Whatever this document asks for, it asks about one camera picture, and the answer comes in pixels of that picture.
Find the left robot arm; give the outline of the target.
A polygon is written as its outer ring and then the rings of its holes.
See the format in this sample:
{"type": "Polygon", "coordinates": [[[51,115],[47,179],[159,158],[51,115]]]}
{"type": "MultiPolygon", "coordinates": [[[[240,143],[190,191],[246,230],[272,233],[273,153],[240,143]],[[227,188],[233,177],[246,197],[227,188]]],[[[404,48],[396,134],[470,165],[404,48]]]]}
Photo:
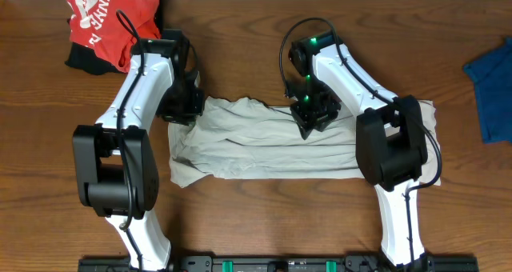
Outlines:
{"type": "Polygon", "coordinates": [[[156,118],[188,126],[202,114],[204,93],[190,41],[141,39],[132,49],[130,71],[107,111],[72,137],[81,203],[111,224],[129,255],[85,258],[80,271],[170,271],[172,245],[154,210],[159,175],[150,144],[156,118]]]}

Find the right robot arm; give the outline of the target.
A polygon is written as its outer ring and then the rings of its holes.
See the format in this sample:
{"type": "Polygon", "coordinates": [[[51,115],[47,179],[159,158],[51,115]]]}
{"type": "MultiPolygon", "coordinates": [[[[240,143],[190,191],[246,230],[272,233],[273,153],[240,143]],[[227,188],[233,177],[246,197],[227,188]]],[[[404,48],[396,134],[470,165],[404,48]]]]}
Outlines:
{"type": "Polygon", "coordinates": [[[385,264],[395,271],[420,270],[425,249],[412,187],[419,183],[428,151],[418,100],[379,85],[331,32],[292,42],[288,58],[304,78],[286,84],[296,100],[290,110],[301,136],[324,131],[342,108],[351,112],[356,162],[378,196],[385,264]]]}

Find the beige t-shirt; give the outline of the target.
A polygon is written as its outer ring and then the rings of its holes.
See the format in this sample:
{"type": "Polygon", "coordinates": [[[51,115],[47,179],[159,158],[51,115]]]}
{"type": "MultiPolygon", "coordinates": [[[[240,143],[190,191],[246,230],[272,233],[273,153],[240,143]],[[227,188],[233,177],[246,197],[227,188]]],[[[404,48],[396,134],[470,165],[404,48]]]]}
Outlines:
{"type": "Polygon", "coordinates": [[[171,180],[186,187],[223,179],[361,178],[355,118],[346,107],[323,132],[302,138],[287,106],[208,98],[189,125],[168,126],[171,180]]]}

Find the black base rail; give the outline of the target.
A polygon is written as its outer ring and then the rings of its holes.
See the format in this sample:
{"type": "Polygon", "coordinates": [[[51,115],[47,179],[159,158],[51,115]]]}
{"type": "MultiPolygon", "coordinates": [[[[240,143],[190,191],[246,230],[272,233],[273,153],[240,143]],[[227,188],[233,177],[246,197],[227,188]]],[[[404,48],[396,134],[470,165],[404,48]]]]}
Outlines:
{"type": "Polygon", "coordinates": [[[348,254],[340,258],[219,258],[183,257],[164,269],[168,272],[479,272],[478,260],[465,255],[423,254],[406,266],[392,266],[379,254],[348,254]]]}

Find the blue t-shirt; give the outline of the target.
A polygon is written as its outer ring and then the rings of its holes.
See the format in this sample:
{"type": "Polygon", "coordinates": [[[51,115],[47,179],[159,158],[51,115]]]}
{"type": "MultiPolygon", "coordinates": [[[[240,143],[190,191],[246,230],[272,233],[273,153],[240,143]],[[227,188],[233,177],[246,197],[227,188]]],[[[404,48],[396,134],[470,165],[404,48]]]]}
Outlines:
{"type": "Polygon", "coordinates": [[[474,85],[483,142],[511,142],[511,36],[463,71],[474,85]]]}

